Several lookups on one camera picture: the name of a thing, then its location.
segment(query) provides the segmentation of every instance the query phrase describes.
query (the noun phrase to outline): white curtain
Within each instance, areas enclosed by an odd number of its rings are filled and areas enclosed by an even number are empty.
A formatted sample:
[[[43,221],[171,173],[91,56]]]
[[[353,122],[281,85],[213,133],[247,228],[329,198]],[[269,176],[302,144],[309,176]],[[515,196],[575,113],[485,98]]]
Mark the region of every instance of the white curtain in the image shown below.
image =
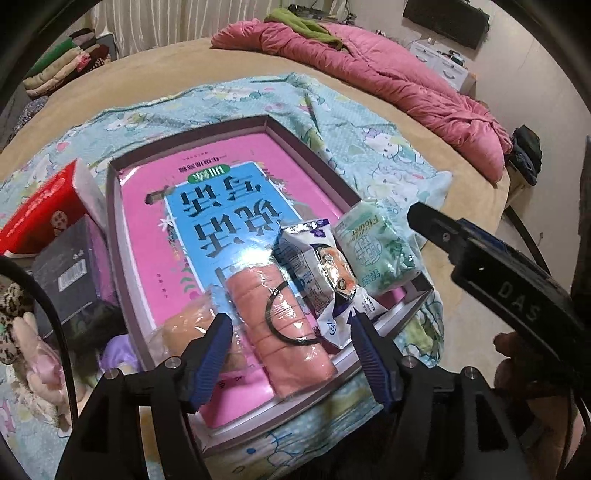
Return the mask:
[[[87,14],[97,35],[115,35],[119,56],[195,38],[210,37],[227,25],[265,18],[271,9],[313,0],[103,0]],[[322,8],[324,0],[318,0]]]

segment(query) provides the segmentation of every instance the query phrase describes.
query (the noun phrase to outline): snack package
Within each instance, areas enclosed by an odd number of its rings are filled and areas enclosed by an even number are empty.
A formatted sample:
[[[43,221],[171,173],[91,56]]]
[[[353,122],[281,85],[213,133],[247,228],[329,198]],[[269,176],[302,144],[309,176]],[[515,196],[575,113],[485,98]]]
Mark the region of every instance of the snack package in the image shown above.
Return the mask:
[[[85,214],[106,231],[105,197],[86,164],[74,160],[46,180],[2,228],[0,253],[34,257]]]
[[[248,369],[259,367],[253,362],[251,349],[241,338],[241,323],[228,302],[223,288],[211,286],[199,298],[191,301],[180,313],[162,324],[148,341],[148,349],[158,364],[169,356],[180,356],[191,340],[202,338],[218,313],[226,313],[234,326],[234,336],[220,379],[244,375]]]
[[[336,374],[277,265],[244,268],[226,280],[226,288],[281,398]]]
[[[342,349],[350,342],[348,318],[355,309],[371,320],[386,312],[357,285],[327,219],[282,226],[277,256],[298,279],[320,334],[334,346]]]

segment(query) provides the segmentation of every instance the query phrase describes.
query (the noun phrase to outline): green cloth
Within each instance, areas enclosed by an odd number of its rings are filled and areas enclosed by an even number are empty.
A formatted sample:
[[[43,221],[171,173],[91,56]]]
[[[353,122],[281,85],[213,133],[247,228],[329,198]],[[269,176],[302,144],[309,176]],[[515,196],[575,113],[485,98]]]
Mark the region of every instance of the green cloth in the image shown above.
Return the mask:
[[[275,8],[271,10],[269,16],[266,17],[265,22],[279,22],[290,27],[295,33],[302,35],[305,38],[313,38],[331,45],[340,50],[343,48],[343,41],[339,37],[335,37],[329,33],[321,25],[318,25],[314,20],[307,20],[300,18],[291,13],[287,8]]]
[[[32,69],[29,70],[29,72],[27,73],[27,78],[33,77],[38,73],[41,73],[49,65],[51,65],[58,58],[60,58],[64,53],[73,48],[76,48],[76,44],[74,43],[74,40],[68,37],[59,45],[55,46],[52,50],[48,51],[39,60],[37,60],[37,63],[33,65]]]

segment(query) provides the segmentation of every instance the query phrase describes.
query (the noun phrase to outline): finger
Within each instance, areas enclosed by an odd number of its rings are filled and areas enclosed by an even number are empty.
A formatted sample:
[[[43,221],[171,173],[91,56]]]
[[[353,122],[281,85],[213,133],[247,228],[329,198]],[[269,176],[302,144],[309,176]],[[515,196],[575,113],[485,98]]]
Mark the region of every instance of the finger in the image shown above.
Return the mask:
[[[497,352],[510,358],[516,357],[524,349],[523,340],[517,332],[499,333],[493,342]]]
[[[511,379],[515,376],[515,365],[513,360],[507,358],[496,367],[494,385],[495,388],[510,390]]]
[[[557,437],[563,441],[566,435],[569,401],[567,397],[549,397],[528,400],[527,404],[530,406],[531,412],[544,425],[557,433]]]

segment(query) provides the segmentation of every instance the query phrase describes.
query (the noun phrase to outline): barcode label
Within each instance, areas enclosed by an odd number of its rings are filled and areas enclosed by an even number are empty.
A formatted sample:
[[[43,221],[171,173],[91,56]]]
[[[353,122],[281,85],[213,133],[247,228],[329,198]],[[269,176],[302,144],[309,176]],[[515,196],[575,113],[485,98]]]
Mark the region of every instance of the barcode label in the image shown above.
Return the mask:
[[[86,260],[83,258],[79,262],[68,268],[62,275],[57,279],[58,291],[64,291],[70,285],[72,285],[79,278],[86,275]]]

